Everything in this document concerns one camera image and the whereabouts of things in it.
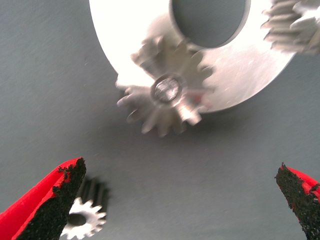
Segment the metal gear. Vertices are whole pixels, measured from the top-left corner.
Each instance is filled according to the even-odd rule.
[[[81,240],[101,231],[106,223],[107,192],[104,184],[97,183],[96,179],[84,180],[61,236],[66,235],[68,240],[74,237]]]
[[[128,105],[133,110],[128,120],[145,121],[143,132],[158,126],[160,135],[164,136],[172,125],[176,130],[183,130],[184,121],[191,124],[198,122],[198,112],[205,114],[225,110],[259,93],[281,73],[296,54],[294,51],[272,49],[272,43],[265,40],[270,28],[263,28],[262,25],[269,16],[262,12],[272,5],[275,5],[275,0],[246,0],[239,28],[224,44],[207,48],[189,41],[185,49],[197,49],[200,53],[192,57],[194,51],[180,51],[187,56],[173,64],[165,64],[165,61],[161,61],[166,59],[166,55],[159,47],[159,37],[165,36],[165,43],[170,46],[168,48],[171,54],[168,56],[178,52],[177,46],[186,39],[175,21],[172,0],[90,0],[97,37],[118,73],[116,86],[126,90],[127,96],[118,104]],[[161,72],[164,67],[180,67],[189,59],[196,59],[200,55],[203,55],[202,59],[199,57],[201,65],[214,67],[214,74],[203,82],[205,87],[199,84],[202,83],[201,80],[187,81],[179,74]],[[193,66],[190,68],[198,76],[198,71],[201,70]],[[190,83],[197,83],[200,92],[205,90],[208,93],[198,94],[197,90],[192,91]],[[191,102],[191,107],[181,107],[182,104],[179,103],[182,102],[187,102],[187,106]]]
[[[320,54],[320,0],[275,0],[266,10],[272,48],[307,55]]]
[[[210,107],[206,96],[213,92],[212,88],[203,86],[203,81],[213,74],[213,70],[210,66],[200,66],[201,51],[189,50],[185,41],[174,46],[159,37],[145,40],[139,52],[131,58],[153,82],[139,86],[137,79],[137,85],[126,86],[127,95],[117,104],[132,108],[127,119],[129,123],[143,120],[142,133],[157,126],[159,136],[164,137],[170,127],[181,133],[185,130],[184,122],[190,125],[200,122],[198,110]]]

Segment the gear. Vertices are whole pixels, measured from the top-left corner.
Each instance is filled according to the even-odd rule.
[[[185,41],[172,45],[164,37],[148,39],[138,53],[131,56],[152,79],[151,86],[126,86],[127,94],[118,106],[129,106],[133,112],[128,122],[143,120],[142,133],[155,126],[161,137],[172,126],[176,133],[201,120],[200,108],[210,107],[206,95],[213,89],[203,87],[203,81],[213,74],[209,66],[199,66],[201,51],[192,52]]]
[[[272,48],[289,52],[320,54],[320,0],[276,0],[266,10],[270,28],[266,40]]]
[[[106,216],[106,213],[98,212],[102,206],[92,207],[92,204],[92,200],[83,204],[81,197],[75,199],[69,212],[68,223],[61,236],[66,235],[69,240],[73,237],[83,239],[85,236],[91,237],[102,230],[101,225],[106,223],[106,220],[102,218]]]
[[[103,211],[107,209],[108,190],[103,183],[97,183],[96,179],[85,179],[77,196],[61,233],[68,240],[91,237],[101,231],[102,225],[106,223],[107,214]]]

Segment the circular hole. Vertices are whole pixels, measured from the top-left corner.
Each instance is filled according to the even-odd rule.
[[[68,218],[68,223],[73,226],[82,226],[86,223],[86,221],[86,217],[78,213],[72,213]]]
[[[175,74],[163,75],[152,86],[153,99],[164,104],[175,101],[182,91],[181,82],[181,78]]]
[[[216,48],[230,42],[243,27],[250,0],[172,0],[180,31],[194,44]]]

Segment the red plastic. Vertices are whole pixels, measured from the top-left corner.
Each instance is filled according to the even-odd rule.
[[[320,187],[318,187],[314,191],[311,191],[312,188],[319,185],[319,182],[301,171],[298,171],[298,170],[291,168],[291,167],[287,167],[287,168],[290,170],[290,172],[295,174],[298,178],[300,178],[303,181],[302,188],[304,190],[304,193],[310,194],[312,192],[318,198],[318,201],[320,202]]]
[[[1,240],[15,240],[24,231],[28,223],[35,216],[39,207],[48,199],[55,196],[53,187],[61,187],[65,179],[64,172],[59,168],[75,166],[80,158],[64,162],[43,178],[36,186],[31,188],[18,201],[12,204],[5,212],[0,214]]]

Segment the gray background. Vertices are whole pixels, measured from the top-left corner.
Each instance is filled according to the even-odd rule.
[[[216,4],[176,1],[199,44],[223,42],[241,18],[241,1]],[[87,0],[2,0],[0,212],[83,156],[111,190],[93,240],[305,239],[274,176],[284,161],[320,180],[319,65],[297,56],[260,94],[160,139],[117,108]]]

